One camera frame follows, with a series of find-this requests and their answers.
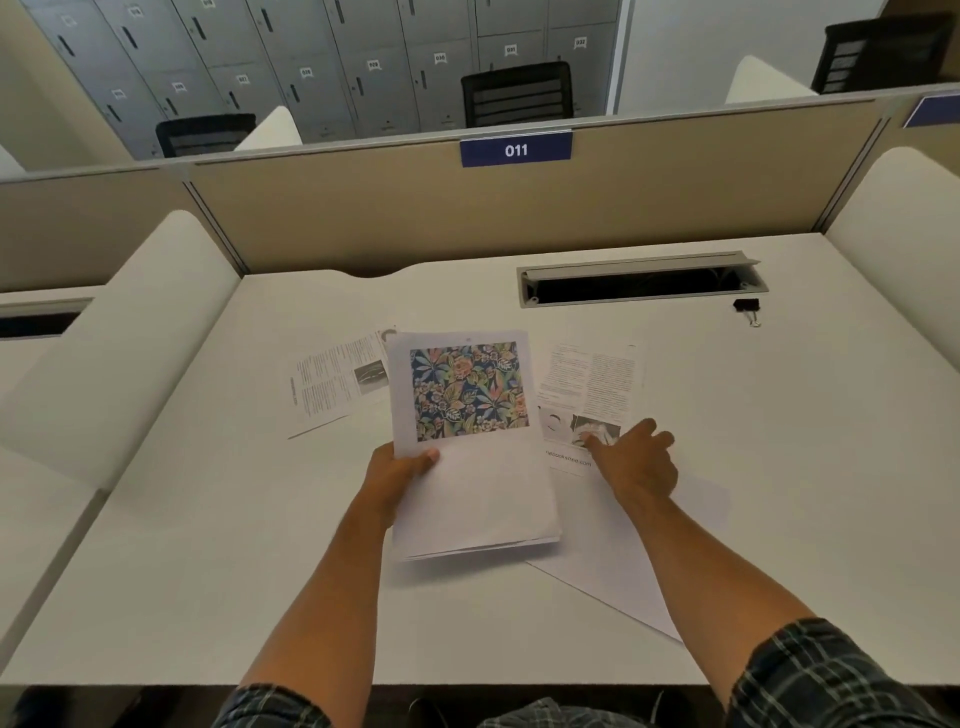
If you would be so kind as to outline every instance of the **white wall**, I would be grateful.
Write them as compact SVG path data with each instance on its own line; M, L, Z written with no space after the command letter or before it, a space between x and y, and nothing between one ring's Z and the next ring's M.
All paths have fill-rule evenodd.
M621 114L717 109L737 65L757 56L803 84L824 28L876 17L883 0L634 0Z

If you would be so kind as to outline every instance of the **forearm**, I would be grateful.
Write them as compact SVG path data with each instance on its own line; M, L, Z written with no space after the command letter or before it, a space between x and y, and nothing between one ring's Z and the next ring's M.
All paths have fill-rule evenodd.
M628 508L684 644L724 706L750 655L813 613L706 532L668 497Z
M373 679L385 532L376 517L348 509L242 684L282 685L322 708L337 728L359 728Z

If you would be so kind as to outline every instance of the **printed document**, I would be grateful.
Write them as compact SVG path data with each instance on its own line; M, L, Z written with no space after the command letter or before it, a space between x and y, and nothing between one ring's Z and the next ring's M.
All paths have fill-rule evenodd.
M374 331L345 344L304 353L284 364L288 437L339 420L360 400L387 399L387 355L384 331Z

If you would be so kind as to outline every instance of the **white desk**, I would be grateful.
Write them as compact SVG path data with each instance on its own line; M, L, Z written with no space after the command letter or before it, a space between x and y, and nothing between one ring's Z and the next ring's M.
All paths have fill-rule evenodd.
M771 288L762 328L729 296L518 308L519 265L738 249ZM894 676L960 682L960 375L816 234L244 279L4 680L238 680L391 436L383 404L284 440L277 361L390 323L534 346L646 329L643 412L732 490L726 541ZM511 558L387 566L375 682L704 681L678 643Z

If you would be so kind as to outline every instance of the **hand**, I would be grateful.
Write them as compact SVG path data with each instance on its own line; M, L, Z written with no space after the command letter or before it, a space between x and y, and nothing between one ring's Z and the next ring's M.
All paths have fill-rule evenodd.
M669 497L677 487L677 468L666 451L674 443L673 435L666 431L654 435L656 429L656 422L644 420L615 445L584 433L584 445L628 514L648 504L650 497Z
M431 448L417 457L394 458L394 444L373 451L367 476L353 499L352 508L376 516L384 529L394 524L396 508L410 482L423 475L440 459L440 451Z

